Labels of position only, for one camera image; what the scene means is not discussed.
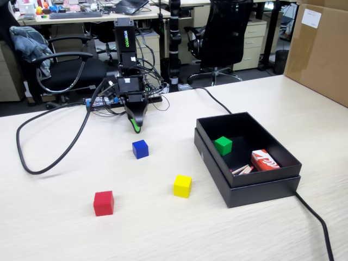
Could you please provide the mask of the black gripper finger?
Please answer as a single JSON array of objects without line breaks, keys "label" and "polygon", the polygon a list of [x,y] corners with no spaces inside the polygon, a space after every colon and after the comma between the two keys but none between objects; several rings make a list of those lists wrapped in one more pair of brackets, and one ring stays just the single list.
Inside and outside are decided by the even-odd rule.
[{"label": "black gripper finger", "polygon": [[136,124],[135,120],[130,115],[128,115],[128,119],[131,122],[132,127],[133,127],[134,131],[136,132],[136,134],[139,134],[140,133],[140,127]]},{"label": "black gripper finger", "polygon": [[148,102],[126,102],[125,110],[127,115],[130,115],[141,128],[143,126],[144,117],[147,112]]}]

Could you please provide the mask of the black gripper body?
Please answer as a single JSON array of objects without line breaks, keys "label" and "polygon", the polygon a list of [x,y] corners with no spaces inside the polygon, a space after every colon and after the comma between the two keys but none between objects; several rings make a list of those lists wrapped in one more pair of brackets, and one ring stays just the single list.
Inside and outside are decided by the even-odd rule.
[{"label": "black gripper body", "polygon": [[116,93],[124,105],[141,103],[147,105],[147,97],[143,76],[127,76],[116,78]]}]

